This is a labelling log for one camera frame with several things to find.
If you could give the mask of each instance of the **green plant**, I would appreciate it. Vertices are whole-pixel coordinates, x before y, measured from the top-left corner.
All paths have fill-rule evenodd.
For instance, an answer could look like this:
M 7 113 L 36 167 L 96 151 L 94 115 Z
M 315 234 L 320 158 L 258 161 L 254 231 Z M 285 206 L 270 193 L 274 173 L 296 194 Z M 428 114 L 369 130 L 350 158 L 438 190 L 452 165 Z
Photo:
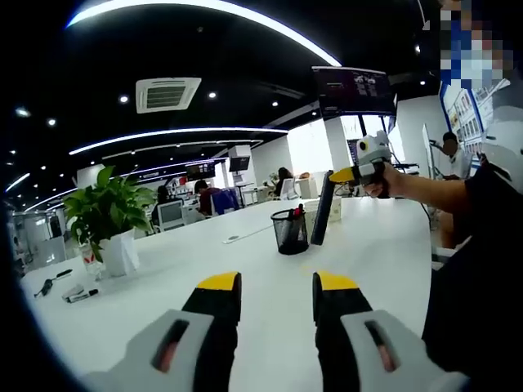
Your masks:
M 64 199 L 67 219 L 76 217 L 71 234 L 79 243 L 90 243 L 96 259 L 101 258 L 100 241 L 133 227 L 150 229 L 144 207 L 154 203 L 153 191 L 137 188 L 136 180 L 127 176 L 110 178 L 114 166 L 98 173 L 96 185 L 78 189 Z

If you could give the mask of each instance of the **air conditioning vent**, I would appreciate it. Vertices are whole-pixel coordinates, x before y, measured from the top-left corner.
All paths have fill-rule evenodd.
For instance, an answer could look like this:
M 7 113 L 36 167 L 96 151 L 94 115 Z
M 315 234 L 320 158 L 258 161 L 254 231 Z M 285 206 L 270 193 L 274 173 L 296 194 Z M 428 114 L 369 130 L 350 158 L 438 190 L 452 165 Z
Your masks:
M 157 78 L 136 82 L 136 111 L 141 113 L 185 110 L 201 78 Z

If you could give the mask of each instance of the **person's arm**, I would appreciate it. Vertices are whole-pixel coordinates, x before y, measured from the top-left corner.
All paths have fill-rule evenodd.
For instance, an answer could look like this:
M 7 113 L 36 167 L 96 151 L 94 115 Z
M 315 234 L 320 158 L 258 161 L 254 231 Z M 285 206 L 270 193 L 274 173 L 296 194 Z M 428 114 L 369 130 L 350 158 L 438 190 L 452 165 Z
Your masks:
M 391 196 L 401 196 L 428 204 L 445 212 L 463 212 L 470 208 L 465 181 L 437 181 L 425 177 L 410 176 L 400 173 L 390 164 L 385 164 L 383 178 L 389 185 Z M 365 191 L 376 198 L 383 189 L 383 184 L 371 184 Z

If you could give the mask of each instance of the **blue chair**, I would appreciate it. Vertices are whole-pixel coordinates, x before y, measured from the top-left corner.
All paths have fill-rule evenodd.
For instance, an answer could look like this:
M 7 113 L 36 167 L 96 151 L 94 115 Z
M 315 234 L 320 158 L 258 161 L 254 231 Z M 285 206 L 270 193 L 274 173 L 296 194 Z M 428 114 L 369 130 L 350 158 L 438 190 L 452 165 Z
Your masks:
M 230 192 L 228 192 L 227 189 L 216 192 L 215 194 L 211 194 L 211 200 L 213 215 L 214 213 L 223 215 L 227 213 L 227 210 L 238 209 L 238 207 L 236 207 L 238 205 L 238 201 L 235 202 L 235 199 L 230 196 Z

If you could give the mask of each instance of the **person's hand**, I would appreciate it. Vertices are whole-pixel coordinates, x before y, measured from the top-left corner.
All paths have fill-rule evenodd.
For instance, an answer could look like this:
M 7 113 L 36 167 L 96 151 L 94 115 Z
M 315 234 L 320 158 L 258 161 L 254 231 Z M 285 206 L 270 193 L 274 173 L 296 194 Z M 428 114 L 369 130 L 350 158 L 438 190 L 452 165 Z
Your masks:
M 401 182 L 402 177 L 406 176 L 397 171 L 390 163 L 385 163 L 385 170 L 383 171 L 383 179 L 389 185 L 390 196 L 401 196 Z M 383 191 L 383 183 L 369 184 L 364 186 L 365 192 L 367 192 L 371 198 L 376 198 Z

